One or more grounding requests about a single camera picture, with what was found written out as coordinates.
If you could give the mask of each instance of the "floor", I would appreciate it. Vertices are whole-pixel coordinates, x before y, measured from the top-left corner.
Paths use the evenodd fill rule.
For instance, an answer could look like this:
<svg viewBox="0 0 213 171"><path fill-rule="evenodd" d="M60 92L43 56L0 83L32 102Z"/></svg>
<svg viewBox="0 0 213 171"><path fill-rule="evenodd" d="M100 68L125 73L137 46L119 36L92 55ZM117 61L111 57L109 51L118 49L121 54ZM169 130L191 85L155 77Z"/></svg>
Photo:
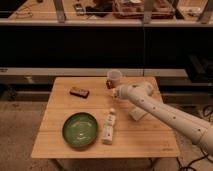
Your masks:
<svg viewBox="0 0 213 171"><path fill-rule="evenodd" d="M32 159L30 157L36 132L39 129L45 106L48 100L48 92L45 93L21 93L15 99L11 99L8 92L3 91L0 98L0 171L55 171L54 164L47 159ZM193 107L185 107L184 110L194 110ZM199 148L175 132L181 155L179 160L186 166L202 153ZM67 170L73 171L141 171L147 170L150 164L148 159L116 159L116 160L59 160ZM199 171L212 171L213 164L206 159L192 165ZM175 158L161 159L155 171L176 171L178 163Z"/></svg>

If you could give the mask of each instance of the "table leg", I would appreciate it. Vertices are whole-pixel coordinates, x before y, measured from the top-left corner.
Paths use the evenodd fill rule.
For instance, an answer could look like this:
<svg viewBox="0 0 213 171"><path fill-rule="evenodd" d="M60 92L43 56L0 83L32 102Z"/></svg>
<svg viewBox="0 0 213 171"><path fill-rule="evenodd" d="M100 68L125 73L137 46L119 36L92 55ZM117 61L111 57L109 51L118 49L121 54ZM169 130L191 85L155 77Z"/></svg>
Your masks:
<svg viewBox="0 0 213 171"><path fill-rule="evenodd" d="M54 166L55 166L59 171L66 171L66 169L64 169L63 166L62 166L56 159L50 159L50 161L54 164Z"/></svg>
<svg viewBox="0 0 213 171"><path fill-rule="evenodd" d="M154 158L153 160L151 158L149 158L149 160L150 160L151 164L150 164L150 166L147 169L148 170L154 170L154 167L160 161L160 158Z"/></svg>

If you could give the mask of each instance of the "wooden table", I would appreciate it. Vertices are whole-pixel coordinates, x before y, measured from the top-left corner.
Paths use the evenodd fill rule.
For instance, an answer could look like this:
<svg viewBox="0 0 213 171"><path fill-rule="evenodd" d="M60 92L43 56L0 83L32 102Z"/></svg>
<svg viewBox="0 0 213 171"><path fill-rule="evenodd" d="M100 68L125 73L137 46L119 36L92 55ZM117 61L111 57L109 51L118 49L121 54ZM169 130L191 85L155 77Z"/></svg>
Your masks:
<svg viewBox="0 0 213 171"><path fill-rule="evenodd" d="M162 101L155 78L125 77L122 83L149 81L153 97ZM55 80L46 111L32 151L32 158L148 158L176 157L179 149L172 130L150 114L139 122L129 112L134 106L127 100L113 99L105 77L61 77ZM69 94L72 86L90 91L87 99ZM102 128L110 108L117 121L112 145L101 142ZM91 113L98 122L96 142L85 151L71 148L62 137L65 120L76 112Z"/></svg>

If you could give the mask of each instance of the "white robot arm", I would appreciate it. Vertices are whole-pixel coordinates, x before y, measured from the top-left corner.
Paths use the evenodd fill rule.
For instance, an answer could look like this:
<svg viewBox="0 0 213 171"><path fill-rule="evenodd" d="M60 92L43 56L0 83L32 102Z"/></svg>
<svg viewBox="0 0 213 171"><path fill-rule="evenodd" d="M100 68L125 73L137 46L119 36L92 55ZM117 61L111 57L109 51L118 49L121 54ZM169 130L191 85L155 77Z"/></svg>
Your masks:
<svg viewBox="0 0 213 171"><path fill-rule="evenodd" d="M149 82L120 85L114 90L115 97L128 99L131 103L185 135L193 144L213 155L213 125L153 99L150 97L152 93L153 86Z"/></svg>

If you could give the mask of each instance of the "green bowl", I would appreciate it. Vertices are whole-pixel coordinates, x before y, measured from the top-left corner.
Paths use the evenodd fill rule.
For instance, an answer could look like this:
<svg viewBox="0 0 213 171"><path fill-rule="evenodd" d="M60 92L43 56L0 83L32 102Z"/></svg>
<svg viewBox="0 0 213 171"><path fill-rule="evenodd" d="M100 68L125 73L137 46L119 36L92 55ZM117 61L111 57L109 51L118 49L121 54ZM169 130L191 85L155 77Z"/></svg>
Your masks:
<svg viewBox="0 0 213 171"><path fill-rule="evenodd" d="M66 120L62 131L65 141L72 147L85 147L97 137L98 123L89 113L75 113Z"/></svg>

